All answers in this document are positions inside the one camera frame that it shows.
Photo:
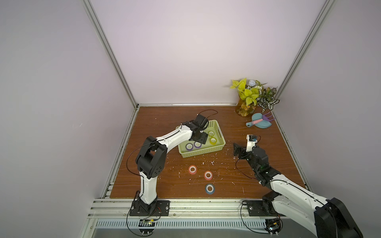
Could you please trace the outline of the purple tape roll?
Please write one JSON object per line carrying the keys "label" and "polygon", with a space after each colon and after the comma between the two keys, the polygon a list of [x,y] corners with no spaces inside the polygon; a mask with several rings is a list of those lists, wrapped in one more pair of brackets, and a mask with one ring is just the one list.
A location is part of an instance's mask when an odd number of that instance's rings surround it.
{"label": "purple tape roll", "polygon": [[202,147],[202,144],[199,143],[199,142],[195,142],[193,145],[194,145],[194,147],[195,147],[196,149],[200,149],[200,148]]}
{"label": "purple tape roll", "polygon": [[192,151],[194,149],[194,145],[192,143],[186,144],[186,150],[187,151]]}

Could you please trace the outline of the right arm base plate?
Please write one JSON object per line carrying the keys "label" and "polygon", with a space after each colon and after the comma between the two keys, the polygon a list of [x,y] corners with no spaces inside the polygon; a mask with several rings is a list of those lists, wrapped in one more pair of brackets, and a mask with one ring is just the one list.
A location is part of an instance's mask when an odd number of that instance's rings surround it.
{"label": "right arm base plate", "polygon": [[244,206],[247,207],[249,216],[274,217],[278,216],[272,202],[267,200],[247,200],[244,201]]}

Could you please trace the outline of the yellow tape roll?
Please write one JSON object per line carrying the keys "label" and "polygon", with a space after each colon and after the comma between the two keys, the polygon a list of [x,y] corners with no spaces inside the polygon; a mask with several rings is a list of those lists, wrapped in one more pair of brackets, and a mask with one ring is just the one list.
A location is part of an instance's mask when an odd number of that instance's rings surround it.
{"label": "yellow tape roll", "polygon": [[209,143],[210,143],[211,145],[216,145],[216,144],[217,144],[217,139],[216,139],[215,137],[210,137],[210,138],[209,138]]}

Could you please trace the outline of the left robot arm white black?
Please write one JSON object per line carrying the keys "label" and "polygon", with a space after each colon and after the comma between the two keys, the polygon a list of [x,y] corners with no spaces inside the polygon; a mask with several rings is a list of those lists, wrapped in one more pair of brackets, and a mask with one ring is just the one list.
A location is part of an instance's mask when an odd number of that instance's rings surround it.
{"label": "left robot arm white black", "polygon": [[186,141],[206,144],[208,134],[204,130],[207,126],[208,119],[198,114],[194,120],[182,123],[166,135],[146,138],[136,158],[140,176],[140,193],[136,207],[147,213],[155,210],[158,198],[157,177],[164,170],[168,152]]}

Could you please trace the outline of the green perforated storage basket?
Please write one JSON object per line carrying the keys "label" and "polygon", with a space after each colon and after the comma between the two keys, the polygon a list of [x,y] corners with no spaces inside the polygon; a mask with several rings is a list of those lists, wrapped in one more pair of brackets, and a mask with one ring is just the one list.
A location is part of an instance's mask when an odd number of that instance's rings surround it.
{"label": "green perforated storage basket", "polygon": [[186,150],[186,144],[192,143],[194,144],[195,141],[186,141],[178,145],[178,151],[181,154],[183,158],[188,158],[192,156],[197,156],[197,155],[203,155],[207,153],[212,153],[212,152],[217,152],[223,149],[223,147],[226,144],[226,140],[223,136],[223,133],[221,131],[220,125],[217,120],[211,120],[209,121],[208,127],[204,132],[208,134],[209,131],[213,131],[215,133],[214,137],[217,139],[217,144],[216,145],[211,145],[209,143],[209,138],[210,136],[208,135],[206,144],[202,144],[202,147],[200,149],[194,149],[192,151],[187,151]]}

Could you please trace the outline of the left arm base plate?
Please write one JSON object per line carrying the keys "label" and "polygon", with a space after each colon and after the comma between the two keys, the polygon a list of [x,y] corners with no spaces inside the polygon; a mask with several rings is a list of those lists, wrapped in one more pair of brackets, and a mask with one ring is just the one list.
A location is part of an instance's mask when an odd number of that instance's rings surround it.
{"label": "left arm base plate", "polygon": [[168,216],[170,209],[169,200],[155,200],[151,204],[146,204],[141,200],[133,201],[130,216]]}

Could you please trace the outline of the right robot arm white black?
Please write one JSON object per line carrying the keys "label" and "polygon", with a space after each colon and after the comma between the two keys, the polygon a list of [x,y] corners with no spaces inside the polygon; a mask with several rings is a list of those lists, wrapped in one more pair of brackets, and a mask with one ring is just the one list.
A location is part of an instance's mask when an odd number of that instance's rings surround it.
{"label": "right robot arm white black", "polygon": [[262,148],[248,148],[234,143],[233,155],[247,161],[259,184],[271,189],[263,197],[265,212],[282,214],[317,238],[363,237],[342,201],[319,196],[292,182],[269,164],[268,155]]}

